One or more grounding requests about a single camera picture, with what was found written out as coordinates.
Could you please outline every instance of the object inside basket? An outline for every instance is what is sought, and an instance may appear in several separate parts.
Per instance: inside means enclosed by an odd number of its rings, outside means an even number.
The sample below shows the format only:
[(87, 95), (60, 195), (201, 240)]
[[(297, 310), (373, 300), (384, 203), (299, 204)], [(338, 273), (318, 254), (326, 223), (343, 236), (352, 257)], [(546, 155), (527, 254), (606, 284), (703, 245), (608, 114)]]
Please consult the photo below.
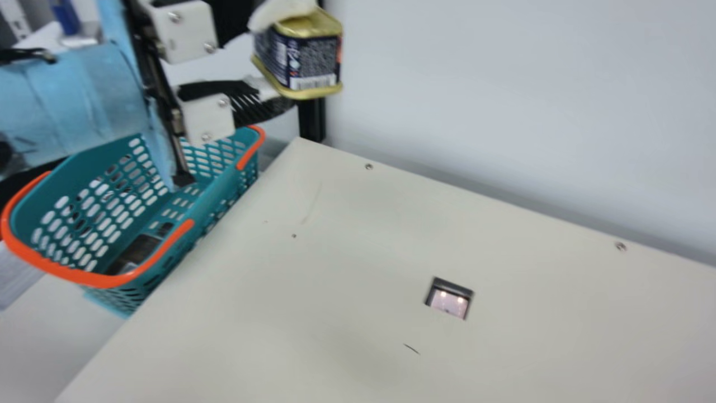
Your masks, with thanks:
[(130, 246), (127, 247), (122, 254), (110, 265), (104, 275), (121, 275), (130, 272), (142, 264), (162, 243), (162, 238), (166, 237), (174, 227), (174, 224), (166, 222), (159, 229), (156, 235), (140, 234), (136, 237)]

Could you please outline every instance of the scratch mark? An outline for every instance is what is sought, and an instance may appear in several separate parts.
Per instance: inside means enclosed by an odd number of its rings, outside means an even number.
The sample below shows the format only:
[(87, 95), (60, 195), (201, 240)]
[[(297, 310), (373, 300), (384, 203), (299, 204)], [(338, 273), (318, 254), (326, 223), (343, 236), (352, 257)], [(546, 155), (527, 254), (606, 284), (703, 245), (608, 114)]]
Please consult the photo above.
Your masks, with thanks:
[(405, 344), (405, 343), (403, 343), (403, 346), (406, 346), (406, 347), (408, 347), (409, 349), (411, 349), (413, 353), (416, 353), (417, 355), (420, 355), (420, 352), (419, 352), (418, 350), (414, 349), (413, 347), (408, 346), (408, 345)]
[(303, 220), (301, 220), (301, 225), (306, 224), (309, 221), (309, 218), (311, 218), (311, 215), (313, 214), (314, 210), (316, 209), (316, 203), (318, 203), (318, 198), (321, 196), (321, 192), (323, 191), (323, 181), (320, 181), (318, 184), (318, 189), (316, 190), (316, 194), (314, 195), (314, 199), (311, 202), (311, 206), (309, 207), (309, 212), (306, 213), (306, 216)]

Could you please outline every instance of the teal plastic basket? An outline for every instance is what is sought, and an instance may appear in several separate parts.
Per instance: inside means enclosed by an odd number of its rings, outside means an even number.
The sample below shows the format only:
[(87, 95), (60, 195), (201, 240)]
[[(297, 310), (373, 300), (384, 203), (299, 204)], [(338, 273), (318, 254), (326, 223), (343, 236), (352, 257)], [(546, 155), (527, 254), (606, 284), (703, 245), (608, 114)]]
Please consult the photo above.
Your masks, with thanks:
[(7, 204), (3, 238), (128, 316), (254, 183), (264, 136), (251, 126), (200, 148), (182, 141), (196, 182), (175, 193), (139, 135), (77, 154)]

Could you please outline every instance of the blue fabric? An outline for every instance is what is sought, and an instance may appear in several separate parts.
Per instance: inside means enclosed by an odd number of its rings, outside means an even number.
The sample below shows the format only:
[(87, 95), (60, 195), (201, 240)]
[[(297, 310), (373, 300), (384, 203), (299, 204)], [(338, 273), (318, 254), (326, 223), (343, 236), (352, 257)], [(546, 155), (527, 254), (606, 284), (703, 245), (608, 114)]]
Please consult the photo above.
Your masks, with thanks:
[[(127, 30), (125, 8), (120, 0), (98, 0), (97, 8), (102, 20), (102, 32), (106, 41), (113, 43), (125, 56), (127, 64), (135, 75), (137, 85), (141, 87), (142, 78), (137, 66), (137, 56), (132, 46), (132, 38)], [(156, 102), (149, 103), (150, 125), (142, 132), (149, 148), (149, 154), (157, 166), (159, 176), (171, 191), (175, 191), (172, 177), (176, 173), (176, 161), (168, 135), (158, 117)]]
[(144, 97), (115, 45), (57, 59), (0, 68), (0, 133), (24, 168), (148, 130)]

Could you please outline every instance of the gold can lid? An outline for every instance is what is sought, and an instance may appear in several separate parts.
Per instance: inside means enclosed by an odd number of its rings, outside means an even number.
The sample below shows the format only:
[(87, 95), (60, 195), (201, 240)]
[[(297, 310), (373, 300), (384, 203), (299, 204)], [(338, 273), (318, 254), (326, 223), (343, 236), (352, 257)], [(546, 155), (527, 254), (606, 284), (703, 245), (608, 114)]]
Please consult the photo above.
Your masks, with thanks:
[(341, 22), (323, 9), (276, 22), (274, 28), (279, 34), (294, 38), (333, 37), (343, 33)]

